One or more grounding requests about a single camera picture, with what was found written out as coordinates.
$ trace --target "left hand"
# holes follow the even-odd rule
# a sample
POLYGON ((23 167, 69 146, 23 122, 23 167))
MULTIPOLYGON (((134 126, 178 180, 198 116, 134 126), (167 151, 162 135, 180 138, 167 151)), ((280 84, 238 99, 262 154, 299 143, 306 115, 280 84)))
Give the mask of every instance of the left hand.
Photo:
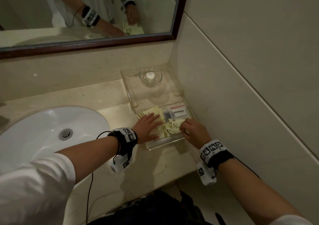
POLYGON ((157 128, 163 122, 154 122, 160 115, 154 116, 154 113, 142 116, 137 123, 132 127, 132 130, 136 132, 138 136, 138 144, 155 140, 159 138, 157 135, 150 135, 150 132, 157 128))
POLYGON ((126 7, 126 16, 127 16, 127 22, 129 23, 129 25, 134 25, 135 23, 138 22, 139 14, 135 5, 130 4, 126 7))

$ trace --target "white sleeve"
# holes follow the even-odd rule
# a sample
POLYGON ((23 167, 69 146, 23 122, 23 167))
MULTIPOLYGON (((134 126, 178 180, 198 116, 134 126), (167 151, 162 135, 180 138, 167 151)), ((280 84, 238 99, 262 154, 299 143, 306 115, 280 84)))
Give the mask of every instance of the white sleeve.
POLYGON ((273 221, 269 225, 312 225, 312 223, 300 216, 285 215, 273 221))
POLYGON ((0 224, 62 224, 74 184, 74 166, 59 153, 0 176, 0 224))

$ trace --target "hand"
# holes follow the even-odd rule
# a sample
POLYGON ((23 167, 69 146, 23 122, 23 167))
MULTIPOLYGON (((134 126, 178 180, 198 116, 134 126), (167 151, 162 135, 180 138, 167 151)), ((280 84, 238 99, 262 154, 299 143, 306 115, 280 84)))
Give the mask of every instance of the hand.
POLYGON ((209 141, 212 141, 205 126, 197 122, 195 119, 186 118, 180 125, 182 134, 194 147, 200 149, 209 141))
POLYGON ((157 128, 163 122, 154 122, 160 115, 154 116, 154 113, 142 116, 137 123, 132 127, 132 130, 138 135, 138 144, 155 140, 159 138, 157 135, 150 135, 150 132, 157 128))
POLYGON ((138 22, 139 14, 135 5, 130 4, 126 7, 126 16, 129 25, 134 25, 138 22))
POLYGON ((108 37, 124 37, 125 33, 113 26, 111 23, 104 21, 103 19, 100 19, 98 21, 98 24, 95 26, 97 30, 101 32, 103 36, 107 35, 108 37))

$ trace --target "glass bowl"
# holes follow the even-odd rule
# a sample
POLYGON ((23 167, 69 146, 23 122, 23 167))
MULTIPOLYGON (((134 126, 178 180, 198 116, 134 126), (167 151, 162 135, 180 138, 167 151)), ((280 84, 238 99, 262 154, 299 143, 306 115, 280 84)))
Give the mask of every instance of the glass bowl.
POLYGON ((145 67, 140 70, 139 77, 146 84, 156 84, 162 80, 163 74, 154 67, 145 67))

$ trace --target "sink drain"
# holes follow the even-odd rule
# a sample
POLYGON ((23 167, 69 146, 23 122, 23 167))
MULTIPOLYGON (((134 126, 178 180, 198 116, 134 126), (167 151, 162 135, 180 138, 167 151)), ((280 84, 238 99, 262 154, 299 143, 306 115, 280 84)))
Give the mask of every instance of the sink drain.
POLYGON ((66 128, 60 132, 59 139, 62 141, 68 140, 70 137, 72 137, 72 135, 73 135, 72 129, 66 128))

